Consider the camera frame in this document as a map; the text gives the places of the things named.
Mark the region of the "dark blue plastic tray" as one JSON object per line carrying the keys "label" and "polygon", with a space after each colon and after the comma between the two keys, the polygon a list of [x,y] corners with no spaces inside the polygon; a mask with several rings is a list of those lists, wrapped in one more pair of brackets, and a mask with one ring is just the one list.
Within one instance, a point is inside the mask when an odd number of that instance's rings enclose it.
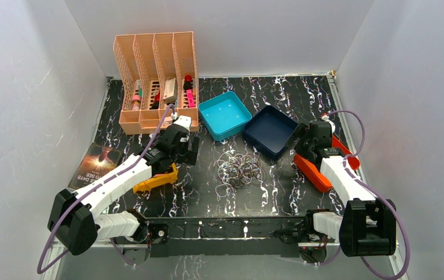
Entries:
{"label": "dark blue plastic tray", "polygon": [[243,128],[243,139],[269,160],[278,160],[294,142],[298,123],[267,105]]}

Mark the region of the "orange plastic tray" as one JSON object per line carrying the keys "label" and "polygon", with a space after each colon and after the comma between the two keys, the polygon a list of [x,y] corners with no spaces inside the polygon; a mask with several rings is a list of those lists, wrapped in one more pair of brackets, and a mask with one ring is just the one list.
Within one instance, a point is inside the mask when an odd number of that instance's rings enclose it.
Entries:
{"label": "orange plastic tray", "polygon": [[[332,136],[331,146],[340,149],[345,154],[351,154],[350,150],[336,136]],[[294,155],[293,162],[320,192],[326,193],[332,188],[330,181],[320,173],[319,168],[315,164],[298,155],[298,153]]]}

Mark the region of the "yellow plastic parts bin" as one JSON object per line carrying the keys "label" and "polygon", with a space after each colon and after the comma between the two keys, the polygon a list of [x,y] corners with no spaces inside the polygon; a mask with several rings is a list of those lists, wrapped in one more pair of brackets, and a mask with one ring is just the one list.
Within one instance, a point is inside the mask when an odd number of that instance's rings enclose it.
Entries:
{"label": "yellow plastic parts bin", "polygon": [[167,170],[167,172],[162,174],[154,175],[152,178],[143,181],[132,188],[134,194],[140,192],[151,191],[156,187],[163,186],[165,184],[174,184],[178,180],[178,169],[176,164],[173,163]]}

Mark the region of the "teal plastic tray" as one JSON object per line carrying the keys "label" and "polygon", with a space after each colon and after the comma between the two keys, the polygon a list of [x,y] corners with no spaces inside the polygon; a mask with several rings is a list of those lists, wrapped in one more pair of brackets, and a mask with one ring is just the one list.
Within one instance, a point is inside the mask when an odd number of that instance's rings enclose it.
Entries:
{"label": "teal plastic tray", "polygon": [[243,131],[252,114],[233,91],[228,91],[199,104],[200,117],[215,141]]}

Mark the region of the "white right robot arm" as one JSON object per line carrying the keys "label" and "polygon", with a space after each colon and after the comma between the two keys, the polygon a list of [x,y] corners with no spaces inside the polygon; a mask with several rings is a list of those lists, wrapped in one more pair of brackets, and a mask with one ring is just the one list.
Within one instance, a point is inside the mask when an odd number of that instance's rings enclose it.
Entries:
{"label": "white right robot arm", "polygon": [[391,256],[396,250],[396,219],[392,208],[359,183],[360,162],[333,135],[329,121],[301,123],[293,158],[296,167],[321,192],[334,189],[345,206],[339,215],[328,209],[307,211],[300,231],[311,242],[327,236],[348,257]]}

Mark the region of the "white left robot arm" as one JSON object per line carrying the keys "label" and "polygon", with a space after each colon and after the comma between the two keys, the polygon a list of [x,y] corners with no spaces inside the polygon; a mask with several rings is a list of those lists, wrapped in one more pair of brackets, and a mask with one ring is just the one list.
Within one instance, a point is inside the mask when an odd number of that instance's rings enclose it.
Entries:
{"label": "white left robot arm", "polygon": [[190,137],[190,125],[190,117],[179,117],[152,146],[142,147],[94,183],[74,192],[59,192],[48,221],[51,233],[74,256],[84,253],[96,241],[115,237],[135,243],[147,240],[151,235],[148,220],[139,212],[103,211],[138,184],[167,172],[173,163],[195,165],[199,139]]}

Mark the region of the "pink marker pen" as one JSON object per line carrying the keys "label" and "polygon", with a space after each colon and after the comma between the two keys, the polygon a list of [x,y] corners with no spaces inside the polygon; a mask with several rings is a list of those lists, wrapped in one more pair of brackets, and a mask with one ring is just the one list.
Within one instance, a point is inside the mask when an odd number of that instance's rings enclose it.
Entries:
{"label": "pink marker pen", "polygon": [[186,95],[187,95],[188,107],[194,108],[195,107],[195,100],[194,100],[193,90],[187,89]]}

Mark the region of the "small white box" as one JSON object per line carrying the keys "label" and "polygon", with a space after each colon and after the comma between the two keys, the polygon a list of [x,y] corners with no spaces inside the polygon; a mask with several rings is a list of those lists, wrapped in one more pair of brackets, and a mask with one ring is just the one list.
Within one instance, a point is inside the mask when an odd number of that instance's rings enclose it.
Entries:
{"label": "small white box", "polygon": [[176,78],[167,79],[163,91],[163,101],[165,103],[174,103],[177,100],[177,80]]}

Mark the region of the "pink tape roll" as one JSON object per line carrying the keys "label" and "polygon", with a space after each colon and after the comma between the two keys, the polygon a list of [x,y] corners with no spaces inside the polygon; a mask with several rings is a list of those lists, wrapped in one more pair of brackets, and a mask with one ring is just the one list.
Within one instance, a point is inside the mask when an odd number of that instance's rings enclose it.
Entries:
{"label": "pink tape roll", "polygon": [[139,94],[133,95],[133,97],[131,98],[131,103],[132,103],[132,107],[131,107],[132,111],[140,110],[140,108],[141,108],[141,96]]}

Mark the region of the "red capped black bottle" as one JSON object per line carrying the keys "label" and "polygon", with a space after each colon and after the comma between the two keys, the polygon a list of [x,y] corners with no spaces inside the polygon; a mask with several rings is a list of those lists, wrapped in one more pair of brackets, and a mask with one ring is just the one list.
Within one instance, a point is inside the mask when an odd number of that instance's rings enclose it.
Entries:
{"label": "red capped black bottle", "polygon": [[193,77],[191,75],[186,75],[184,77],[183,90],[188,91],[193,89]]}

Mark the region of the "dark book with sunset cover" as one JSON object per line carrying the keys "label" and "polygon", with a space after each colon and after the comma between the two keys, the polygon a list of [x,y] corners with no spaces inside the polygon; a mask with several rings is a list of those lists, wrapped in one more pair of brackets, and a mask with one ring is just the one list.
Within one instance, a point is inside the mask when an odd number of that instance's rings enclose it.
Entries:
{"label": "dark book with sunset cover", "polygon": [[92,143],[72,176],[68,188],[78,190],[94,183],[115,169],[121,161],[122,156],[123,151],[121,150]]}

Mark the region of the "peach plastic file organizer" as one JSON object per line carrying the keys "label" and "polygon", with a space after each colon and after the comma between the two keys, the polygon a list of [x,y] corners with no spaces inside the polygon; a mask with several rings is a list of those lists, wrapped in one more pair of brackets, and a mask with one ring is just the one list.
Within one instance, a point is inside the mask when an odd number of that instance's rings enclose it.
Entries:
{"label": "peach plastic file organizer", "polygon": [[[119,124],[127,135],[151,134],[157,125],[165,128],[168,122],[161,117],[169,104],[175,106],[179,115],[191,117],[190,131],[199,130],[200,94],[193,32],[117,35],[113,51],[124,88]],[[193,77],[194,108],[188,107],[183,90],[186,75]],[[177,80],[177,100],[165,103],[165,82],[172,78]],[[135,94],[141,96],[138,111],[131,110]]]}

